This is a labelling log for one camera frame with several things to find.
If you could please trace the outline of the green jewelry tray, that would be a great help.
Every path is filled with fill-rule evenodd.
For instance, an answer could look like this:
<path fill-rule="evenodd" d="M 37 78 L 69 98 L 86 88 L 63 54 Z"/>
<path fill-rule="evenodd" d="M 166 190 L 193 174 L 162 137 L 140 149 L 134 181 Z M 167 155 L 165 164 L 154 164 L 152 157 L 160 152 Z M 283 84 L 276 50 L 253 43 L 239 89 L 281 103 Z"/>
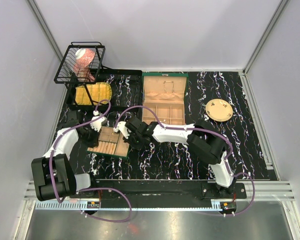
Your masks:
<path fill-rule="evenodd" d="M 124 142 L 121 132 L 114 132 L 111 127 L 102 126 L 98 137 L 98 146 L 88 147 L 87 152 L 103 156 L 127 158 L 130 145 Z"/>

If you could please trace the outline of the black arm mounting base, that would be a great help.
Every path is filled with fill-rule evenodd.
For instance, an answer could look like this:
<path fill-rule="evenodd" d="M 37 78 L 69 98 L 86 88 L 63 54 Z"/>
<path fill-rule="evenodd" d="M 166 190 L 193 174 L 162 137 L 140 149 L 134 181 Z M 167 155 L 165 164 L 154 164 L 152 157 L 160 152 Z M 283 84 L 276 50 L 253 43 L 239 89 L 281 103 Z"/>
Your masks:
<path fill-rule="evenodd" d="M 212 208 L 212 201 L 246 200 L 243 183 L 236 183 L 229 190 L 217 186 L 214 180 L 96 180 L 93 187 L 106 190 L 79 192 L 72 199 L 96 202 L 101 196 L 103 210 L 128 209 L 128 203 L 118 192 L 130 201 L 133 210 Z"/>

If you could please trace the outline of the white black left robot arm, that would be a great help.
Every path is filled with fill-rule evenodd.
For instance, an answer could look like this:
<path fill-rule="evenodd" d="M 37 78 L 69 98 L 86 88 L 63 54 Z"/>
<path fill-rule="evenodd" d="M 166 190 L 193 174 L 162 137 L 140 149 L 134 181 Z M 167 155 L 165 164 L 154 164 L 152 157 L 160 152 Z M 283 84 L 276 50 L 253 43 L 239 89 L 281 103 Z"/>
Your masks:
<path fill-rule="evenodd" d="M 90 174 L 74 174 L 69 160 L 78 141 L 85 142 L 89 147 L 98 145 L 101 127 L 106 120 L 99 111 L 94 111 L 92 119 L 84 124 L 82 112 L 71 110 L 66 113 L 66 121 L 59 126 L 49 150 L 31 162 L 35 193 L 39 201 L 62 201 L 79 191 L 87 198 L 93 198 L 98 193 L 98 186 L 91 181 Z"/>

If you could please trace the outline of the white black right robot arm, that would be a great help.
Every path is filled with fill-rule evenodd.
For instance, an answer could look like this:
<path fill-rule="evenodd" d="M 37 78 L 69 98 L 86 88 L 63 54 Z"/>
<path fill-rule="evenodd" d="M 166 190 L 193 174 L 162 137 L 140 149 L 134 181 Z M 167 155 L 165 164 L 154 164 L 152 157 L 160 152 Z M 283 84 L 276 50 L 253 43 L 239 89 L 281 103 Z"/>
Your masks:
<path fill-rule="evenodd" d="M 123 139 L 133 149 L 141 150 L 150 143 L 177 143 L 187 146 L 198 160 L 210 166 L 215 179 L 218 195 L 229 198 L 235 192 L 236 180 L 228 157 L 233 152 L 230 141 L 222 134 L 208 128 L 203 121 L 173 125 L 160 121 L 147 124 L 137 117 L 118 124 Z"/>

